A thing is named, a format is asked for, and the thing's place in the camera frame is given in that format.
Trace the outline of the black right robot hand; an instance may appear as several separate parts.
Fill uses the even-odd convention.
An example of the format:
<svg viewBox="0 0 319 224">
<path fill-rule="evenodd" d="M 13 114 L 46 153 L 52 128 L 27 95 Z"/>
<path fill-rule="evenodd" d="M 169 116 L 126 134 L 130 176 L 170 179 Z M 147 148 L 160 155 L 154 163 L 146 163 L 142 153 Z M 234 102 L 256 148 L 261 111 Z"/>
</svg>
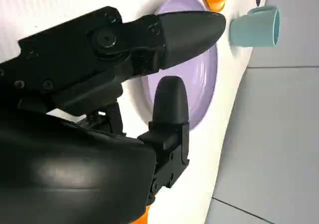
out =
<svg viewBox="0 0 319 224">
<path fill-rule="evenodd" d="M 156 89 L 149 130 L 123 133 L 122 83 L 188 61 L 222 36 L 210 11 L 124 23 L 106 6 L 19 41 L 0 65 L 0 221 L 128 224 L 189 165 L 186 88 Z"/>
</svg>

